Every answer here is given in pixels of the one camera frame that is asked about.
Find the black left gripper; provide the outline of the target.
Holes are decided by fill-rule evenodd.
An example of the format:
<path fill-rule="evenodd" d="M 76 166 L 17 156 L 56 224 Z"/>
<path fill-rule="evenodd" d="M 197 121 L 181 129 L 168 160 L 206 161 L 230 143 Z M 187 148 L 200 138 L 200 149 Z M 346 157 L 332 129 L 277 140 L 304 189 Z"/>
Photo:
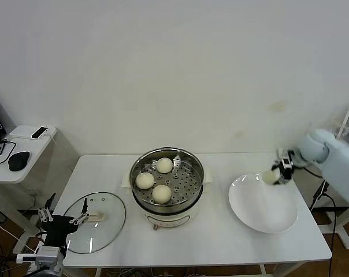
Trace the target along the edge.
<path fill-rule="evenodd" d="M 46 232 L 44 240 L 45 246 L 66 247 L 66 239 L 69 234 L 77 231 L 78 225 L 82 224 L 88 217 L 87 199 L 84 199 L 81 215 L 78 218 L 71 216 L 52 215 L 50 207 L 55 198 L 56 193 L 45 202 L 43 207 L 38 209 L 40 221 Z"/>

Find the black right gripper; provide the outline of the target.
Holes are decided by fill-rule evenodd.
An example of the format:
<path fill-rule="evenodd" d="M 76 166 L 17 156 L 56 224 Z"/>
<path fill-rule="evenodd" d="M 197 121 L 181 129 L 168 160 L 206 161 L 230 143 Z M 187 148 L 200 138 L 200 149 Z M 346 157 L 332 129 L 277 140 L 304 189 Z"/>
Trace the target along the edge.
<path fill-rule="evenodd" d="M 271 170 L 274 171 L 277 179 L 273 182 L 274 185 L 285 185 L 292 179 L 296 166 L 294 164 L 294 151 L 284 148 L 277 150 L 279 163 L 275 163 Z"/>

